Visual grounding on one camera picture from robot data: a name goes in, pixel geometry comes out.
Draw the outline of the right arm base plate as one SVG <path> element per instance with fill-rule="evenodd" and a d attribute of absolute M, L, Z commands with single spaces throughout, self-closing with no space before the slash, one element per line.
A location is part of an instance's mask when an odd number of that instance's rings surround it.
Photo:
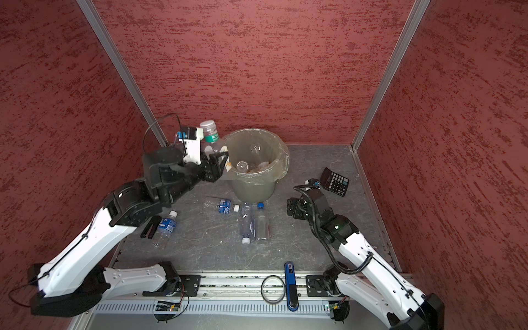
<path fill-rule="evenodd" d="M 308 297 L 341 297 L 335 280 L 326 275 L 307 275 L 305 277 Z"/>

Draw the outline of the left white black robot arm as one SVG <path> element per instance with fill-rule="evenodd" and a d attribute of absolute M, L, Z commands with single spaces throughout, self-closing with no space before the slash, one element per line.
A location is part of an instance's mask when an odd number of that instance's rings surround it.
<path fill-rule="evenodd" d="M 215 182 L 224 172 L 226 148 L 206 155 L 200 164 L 184 161 L 177 147 L 164 147 L 142 156 L 144 176 L 107 195 L 90 224 L 60 254 L 28 270 L 28 283 L 37 287 L 30 300 L 34 316 L 73 317 L 100 301 L 143 293 L 181 296 L 179 274 L 160 262 L 135 269 L 102 268 L 99 262 L 125 237 L 158 216 L 199 182 Z"/>

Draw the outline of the green label clear bottle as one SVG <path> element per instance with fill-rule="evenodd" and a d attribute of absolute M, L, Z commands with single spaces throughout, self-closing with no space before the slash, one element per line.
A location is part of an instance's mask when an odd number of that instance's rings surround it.
<path fill-rule="evenodd" d="M 217 125 L 214 120 L 203 121 L 199 127 L 203 129 L 204 133 L 201 150 L 207 158 L 214 153 L 221 153 L 228 150 L 225 141 L 218 134 Z"/>

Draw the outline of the orange label bottle white cap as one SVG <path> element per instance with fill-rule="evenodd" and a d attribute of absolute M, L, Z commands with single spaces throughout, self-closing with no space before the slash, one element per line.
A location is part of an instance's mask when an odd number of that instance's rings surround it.
<path fill-rule="evenodd" d="M 250 167 L 249 167 L 249 164 L 245 161 L 239 161 L 237 164 L 236 164 L 236 170 L 239 172 L 239 173 L 248 173 L 249 170 L 250 170 Z"/>

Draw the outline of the crushed blue label bottle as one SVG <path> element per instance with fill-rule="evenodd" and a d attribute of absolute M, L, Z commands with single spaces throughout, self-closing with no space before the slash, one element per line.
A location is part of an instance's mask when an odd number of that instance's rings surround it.
<path fill-rule="evenodd" d="M 204 205 L 223 215 L 238 213 L 240 211 L 240 205 L 234 203 L 231 199 L 207 197 Z"/>

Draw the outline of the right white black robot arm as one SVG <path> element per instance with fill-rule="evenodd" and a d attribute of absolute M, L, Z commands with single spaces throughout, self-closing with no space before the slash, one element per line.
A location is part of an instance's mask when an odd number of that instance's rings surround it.
<path fill-rule="evenodd" d="M 335 214 L 322 191 L 303 184 L 300 198 L 287 201 L 287 213 L 309 224 L 337 274 L 338 291 L 366 308 L 389 329 L 444 329 L 445 305 L 399 274 L 367 241 L 359 228 Z"/>

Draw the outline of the clear bottle blue cap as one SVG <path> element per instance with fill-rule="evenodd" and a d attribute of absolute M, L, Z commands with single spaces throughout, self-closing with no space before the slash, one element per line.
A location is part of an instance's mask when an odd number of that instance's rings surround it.
<path fill-rule="evenodd" d="M 254 221 L 256 224 L 255 237 L 256 241 L 262 243 L 270 238 L 269 219 L 263 202 L 257 204 L 254 211 Z"/>

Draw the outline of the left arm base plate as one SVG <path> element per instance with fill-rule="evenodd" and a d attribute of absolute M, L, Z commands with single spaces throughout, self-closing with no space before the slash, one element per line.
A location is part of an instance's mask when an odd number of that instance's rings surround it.
<path fill-rule="evenodd" d="M 196 297 L 200 281 L 201 276 L 199 275 L 176 276 L 167 280 L 157 291 L 143 291 L 142 295 L 148 297 L 168 298 L 183 298 L 184 296 Z"/>

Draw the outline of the blue label bottle white cap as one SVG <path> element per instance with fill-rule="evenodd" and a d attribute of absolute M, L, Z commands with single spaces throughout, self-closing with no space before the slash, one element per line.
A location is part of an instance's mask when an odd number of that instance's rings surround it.
<path fill-rule="evenodd" d="M 153 247 L 163 249 L 171 238 L 176 227 L 177 211 L 170 211 L 170 213 L 162 219 L 158 225 L 157 232 L 153 239 Z"/>

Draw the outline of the red label bottle red cap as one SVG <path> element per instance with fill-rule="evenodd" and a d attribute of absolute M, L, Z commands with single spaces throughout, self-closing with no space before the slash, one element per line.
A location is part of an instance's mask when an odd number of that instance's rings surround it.
<path fill-rule="evenodd" d="M 270 167 L 271 165 L 272 165 L 272 164 L 271 164 L 270 162 L 261 162 L 261 163 L 257 166 L 257 170 L 258 170 L 258 172 L 268 170 L 269 167 Z"/>

